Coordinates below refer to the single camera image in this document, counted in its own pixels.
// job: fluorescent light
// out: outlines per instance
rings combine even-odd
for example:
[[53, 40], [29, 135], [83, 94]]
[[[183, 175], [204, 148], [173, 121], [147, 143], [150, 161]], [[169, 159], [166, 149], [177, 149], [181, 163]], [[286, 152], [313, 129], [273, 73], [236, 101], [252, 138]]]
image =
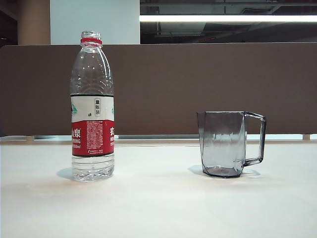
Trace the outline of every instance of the fluorescent light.
[[317, 15], [140, 15], [140, 22], [317, 22]]

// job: cubicle divider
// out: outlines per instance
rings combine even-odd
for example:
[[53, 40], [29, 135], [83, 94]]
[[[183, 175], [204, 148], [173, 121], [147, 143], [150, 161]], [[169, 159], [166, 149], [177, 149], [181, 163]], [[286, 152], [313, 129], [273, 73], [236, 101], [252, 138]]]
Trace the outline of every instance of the cubicle divider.
[[[80, 46], [0, 49], [0, 130], [67, 135]], [[197, 111], [251, 111], [267, 133], [317, 132], [317, 43], [104, 45], [116, 134], [197, 134]], [[249, 133], [259, 132], [251, 123]]]

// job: wall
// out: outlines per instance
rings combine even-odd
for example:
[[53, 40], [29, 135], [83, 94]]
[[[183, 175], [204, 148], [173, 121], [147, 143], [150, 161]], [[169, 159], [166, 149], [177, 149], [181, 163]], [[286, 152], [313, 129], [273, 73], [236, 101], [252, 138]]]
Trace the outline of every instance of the wall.
[[49, 45], [50, 0], [18, 2], [18, 44]]
[[140, 43], [140, 0], [51, 0], [51, 44], [78, 44], [81, 32], [104, 44]]

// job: bottle neck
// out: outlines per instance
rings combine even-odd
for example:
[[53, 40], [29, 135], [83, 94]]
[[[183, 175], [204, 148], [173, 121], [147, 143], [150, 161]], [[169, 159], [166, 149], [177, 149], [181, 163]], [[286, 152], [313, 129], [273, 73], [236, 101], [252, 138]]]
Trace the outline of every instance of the bottle neck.
[[99, 44], [99, 43], [96, 43], [96, 42], [82, 42], [80, 43], [80, 45], [83, 47], [83, 48], [101, 48], [102, 47], [102, 44]]

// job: table surface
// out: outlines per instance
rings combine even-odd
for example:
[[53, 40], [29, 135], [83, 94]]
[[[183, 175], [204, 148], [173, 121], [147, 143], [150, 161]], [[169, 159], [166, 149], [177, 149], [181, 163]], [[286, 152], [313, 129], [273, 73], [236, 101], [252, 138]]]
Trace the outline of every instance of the table surface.
[[[257, 154], [250, 143], [247, 155]], [[317, 141], [269, 142], [240, 178], [198, 142], [116, 143], [114, 175], [71, 180], [69, 141], [1, 141], [1, 237], [317, 237]]]

